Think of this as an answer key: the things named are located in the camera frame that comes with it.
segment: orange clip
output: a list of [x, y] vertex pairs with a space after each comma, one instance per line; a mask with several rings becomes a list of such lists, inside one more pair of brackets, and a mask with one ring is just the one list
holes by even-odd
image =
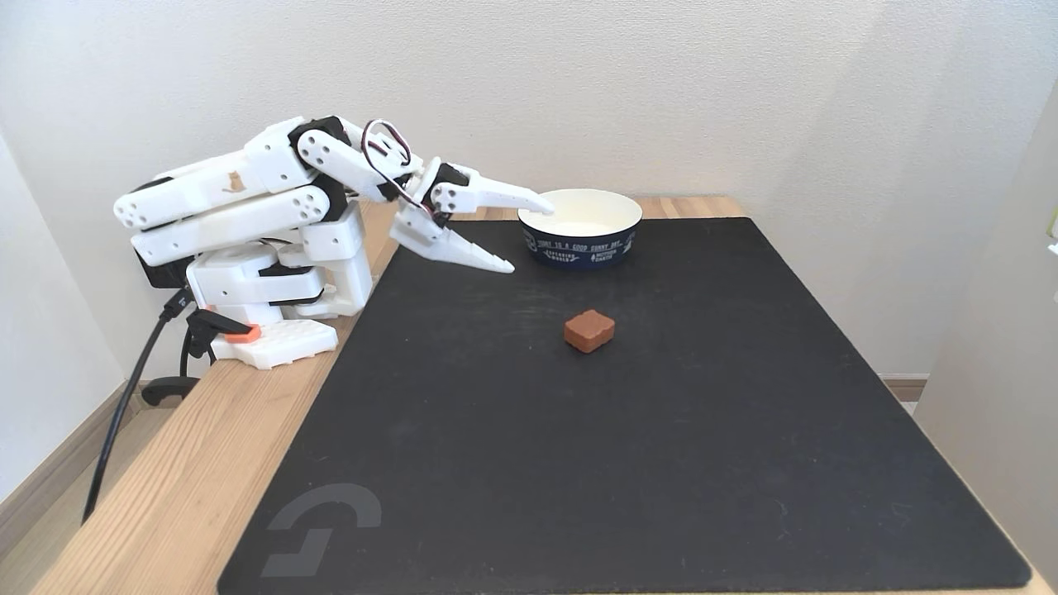
[[260, 339], [261, 327], [258, 324], [247, 325], [250, 327], [250, 332], [245, 335], [224, 335], [224, 341], [229, 343], [253, 343], [254, 341]]

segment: black desk mat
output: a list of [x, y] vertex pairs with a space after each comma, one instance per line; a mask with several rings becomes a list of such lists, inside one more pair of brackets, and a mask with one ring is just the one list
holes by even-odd
[[[1029, 578], [749, 219], [644, 221], [597, 272], [536, 265], [514, 222], [453, 227], [517, 270], [396, 254], [221, 593]], [[587, 356], [562, 340], [586, 308], [617, 321]]]

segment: black cable clip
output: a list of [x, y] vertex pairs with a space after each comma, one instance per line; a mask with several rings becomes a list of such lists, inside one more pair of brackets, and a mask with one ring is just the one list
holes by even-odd
[[190, 333], [187, 354], [195, 359], [201, 358], [209, 350], [209, 343], [217, 335], [247, 335], [252, 330], [239, 321], [198, 308], [187, 314], [187, 331]]
[[[209, 344], [217, 338], [217, 335], [245, 335], [253, 329], [241, 322], [218, 314], [201, 308], [187, 314], [187, 335], [184, 337], [186, 354], [195, 359], [209, 354], [213, 359], [213, 351]], [[198, 378], [186, 376], [186, 358], [181, 357], [181, 376], [165, 376], [156, 378], [148, 382], [141, 392], [144, 402], [158, 407], [162, 399], [169, 395], [179, 395], [183, 400], [195, 384]]]

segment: brown block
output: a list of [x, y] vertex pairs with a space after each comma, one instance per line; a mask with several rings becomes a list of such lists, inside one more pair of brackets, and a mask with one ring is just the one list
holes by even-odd
[[614, 319], [595, 310], [581, 312], [566, 321], [563, 336], [566, 343], [590, 354], [614, 338]]

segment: wooden floor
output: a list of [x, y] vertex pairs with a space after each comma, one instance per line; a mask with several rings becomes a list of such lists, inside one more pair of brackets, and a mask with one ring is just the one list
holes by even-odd
[[[101, 502], [174, 411], [176, 410], [142, 410], [117, 434], [107, 466], [107, 474], [103, 481]], [[80, 526], [80, 515], [85, 508], [85, 499], [88, 497], [88, 486], [92, 481], [94, 469], [93, 459], [7, 557], [0, 560], [0, 593], [3, 595], [29, 593], [52, 562], [58, 558], [59, 553]]]

